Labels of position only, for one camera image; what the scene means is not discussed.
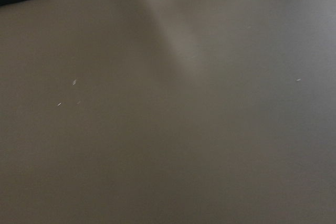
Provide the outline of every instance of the gray surface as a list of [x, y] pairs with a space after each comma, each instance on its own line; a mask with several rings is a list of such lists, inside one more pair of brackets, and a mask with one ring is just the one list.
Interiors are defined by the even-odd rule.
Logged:
[[335, 3], [1, 7], [0, 223], [336, 223]]

